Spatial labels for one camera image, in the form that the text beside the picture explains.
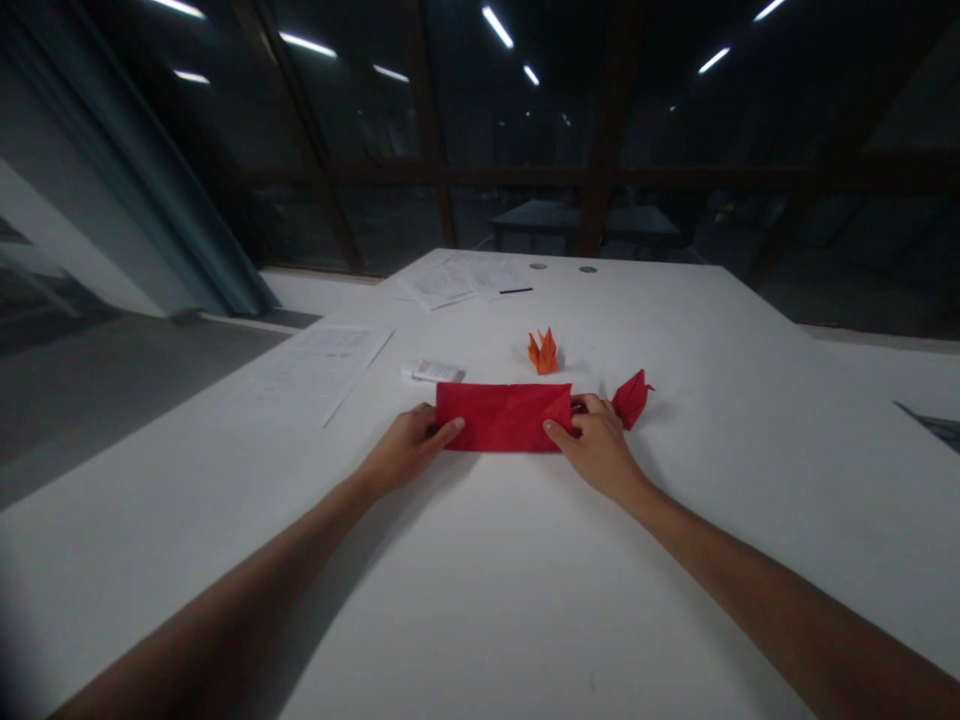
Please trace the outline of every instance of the fluorescent light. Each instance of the fluorescent light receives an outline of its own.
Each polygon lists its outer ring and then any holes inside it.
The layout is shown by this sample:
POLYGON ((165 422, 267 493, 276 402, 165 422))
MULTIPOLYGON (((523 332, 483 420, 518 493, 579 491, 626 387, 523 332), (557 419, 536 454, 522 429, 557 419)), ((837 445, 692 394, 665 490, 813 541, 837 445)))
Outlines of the fluorescent light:
POLYGON ((195 18, 200 18, 201 20, 206 20, 207 16, 202 12, 197 10, 193 5, 187 5, 186 3, 177 2, 177 0, 153 0, 155 3, 159 3, 164 7, 168 7, 171 10, 176 10, 177 12, 182 12, 184 15, 192 15, 195 18))
POLYGON ((487 22, 490 23, 490 27, 493 28, 494 32, 503 40, 503 44, 507 46, 507 50, 510 50, 513 47, 513 38, 510 37, 510 33, 506 31, 506 28, 500 24, 500 21, 497 20, 497 16, 493 14, 493 10, 490 9, 489 5, 483 8, 483 16, 487 19, 487 22))
POLYGON ((785 3, 785 2, 786 2, 786 0, 773 0, 772 3, 770 3, 770 4, 767 5, 763 10, 760 11, 760 14, 757 15, 757 16, 753 19, 753 21, 754 21, 754 22, 759 22, 760 20, 763 20, 767 15, 769 15, 770 13, 772 13, 772 12, 773 12, 774 10, 776 10, 778 7, 780 7, 781 5, 783 5, 783 3, 785 3))
POLYGON ((381 75, 386 75, 387 77, 393 78, 394 80, 399 80, 400 82, 410 82, 410 78, 406 75, 401 75, 400 73, 395 73, 393 70, 387 70, 384 67, 379 65, 374 65, 373 69, 376 70, 381 75))
POLYGON ((291 35, 290 33, 280 33, 280 37, 282 37, 291 45, 299 45, 300 47, 306 48, 307 50, 313 50, 314 52, 320 53, 321 55, 326 55, 327 57, 337 56, 337 53, 330 48, 324 47, 323 45, 317 45, 316 43, 310 42, 309 40, 304 40, 303 38, 298 38, 296 35, 291 35))
POLYGON ((198 82, 203 85, 210 84, 210 81, 207 80, 203 75, 197 75, 196 73, 188 73, 186 70, 174 70, 173 74, 176 75, 181 80, 188 80, 189 82, 198 82))
POLYGON ((540 84, 540 81, 537 80, 537 76, 533 74, 533 70, 529 65, 524 65, 523 71, 527 74, 527 77, 530 78, 530 82, 532 82, 534 85, 540 84))
POLYGON ((707 70, 709 70, 710 68, 712 68, 712 67, 713 67, 714 65, 716 65, 718 62, 720 62, 720 61, 723 59, 723 56, 726 55, 728 52, 730 52, 730 48, 725 47, 723 50, 721 50, 720 52, 718 52, 718 53, 717 53, 716 55, 714 55, 712 58, 710 58, 709 60, 707 60, 707 64, 704 65, 702 68, 700 68, 700 69, 697 71, 697 73, 698 73, 699 75, 703 75, 707 70))

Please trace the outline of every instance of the blue curtain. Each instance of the blue curtain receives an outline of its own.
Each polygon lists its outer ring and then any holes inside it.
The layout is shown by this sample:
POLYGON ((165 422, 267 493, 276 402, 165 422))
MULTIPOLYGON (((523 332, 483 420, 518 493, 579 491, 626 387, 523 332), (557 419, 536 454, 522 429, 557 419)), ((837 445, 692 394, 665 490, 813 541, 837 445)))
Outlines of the blue curtain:
POLYGON ((0 45, 204 310, 278 304, 76 0, 0 0, 0 45))

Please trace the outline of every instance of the hand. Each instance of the hand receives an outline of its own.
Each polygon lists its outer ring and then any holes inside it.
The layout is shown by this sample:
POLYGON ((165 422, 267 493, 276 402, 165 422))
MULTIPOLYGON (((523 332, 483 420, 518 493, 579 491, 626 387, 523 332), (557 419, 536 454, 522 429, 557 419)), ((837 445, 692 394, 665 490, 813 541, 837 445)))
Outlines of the hand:
POLYGON ((573 416, 580 437, 567 433, 559 423, 547 420, 544 430, 567 456, 580 477, 620 506, 638 489, 652 488, 623 439, 623 423, 608 400, 596 395, 575 395, 574 405, 585 405, 587 412, 573 416))
POLYGON ((408 485, 430 466, 464 425, 463 418, 457 418, 428 437, 436 421, 436 408, 427 403, 400 413, 355 475, 384 495, 408 485))

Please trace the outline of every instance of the red origami piece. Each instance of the red origami piece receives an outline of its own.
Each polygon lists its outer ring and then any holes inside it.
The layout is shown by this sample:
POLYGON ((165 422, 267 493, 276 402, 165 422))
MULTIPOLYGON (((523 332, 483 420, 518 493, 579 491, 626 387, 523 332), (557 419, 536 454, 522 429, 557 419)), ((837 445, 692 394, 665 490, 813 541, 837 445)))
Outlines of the red origami piece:
POLYGON ((613 396, 613 410, 625 429, 633 430, 633 426, 637 424, 640 414, 647 406, 647 392, 650 390, 653 390, 653 386, 647 385, 644 372, 641 370, 621 385, 617 394, 613 396))
POLYGON ((570 424, 570 385, 437 385, 437 425, 467 421, 447 450, 473 452, 560 452, 544 432, 554 420, 570 424))
POLYGON ((533 339, 533 333, 530 335, 530 362, 537 369, 537 375, 549 375, 552 372, 560 372, 560 365, 557 363, 557 344, 553 341, 553 332, 547 328, 547 334, 544 336, 539 330, 540 347, 537 347, 537 341, 533 339))

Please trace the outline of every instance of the person's left hand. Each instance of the person's left hand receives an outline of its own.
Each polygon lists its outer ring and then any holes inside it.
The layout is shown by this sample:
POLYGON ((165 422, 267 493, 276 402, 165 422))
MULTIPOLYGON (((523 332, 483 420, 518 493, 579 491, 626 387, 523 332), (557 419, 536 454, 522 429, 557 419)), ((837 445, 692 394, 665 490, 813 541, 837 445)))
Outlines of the person's left hand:
POLYGON ((433 437, 428 437, 427 433, 436 421, 437 410, 427 403, 397 415, 380 442, 361 463, 357 477, 382 494, 408 485, 430 466, 464 425, 463 418, 457 418, 437 430, 433 437))

